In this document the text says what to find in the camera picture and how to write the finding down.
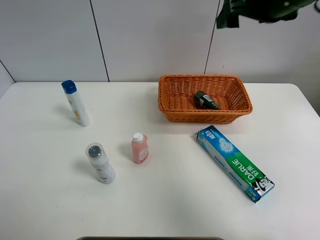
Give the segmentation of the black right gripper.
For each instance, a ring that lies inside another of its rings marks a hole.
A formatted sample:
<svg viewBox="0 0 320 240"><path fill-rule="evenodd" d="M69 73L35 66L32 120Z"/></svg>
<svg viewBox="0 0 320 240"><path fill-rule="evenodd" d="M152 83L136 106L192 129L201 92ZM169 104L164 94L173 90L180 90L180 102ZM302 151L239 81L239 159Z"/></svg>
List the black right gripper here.
<svg viewBox="0 0 320 240"><path fill-rule="evenodd" d="M216 18L216 28L239 28L239 15L259 23L292 21L297 18L300 9L309 5L313 5L314 10L320 13L319 0L241 0L237 14L232 13L230 1L224 0Z"/></svg>

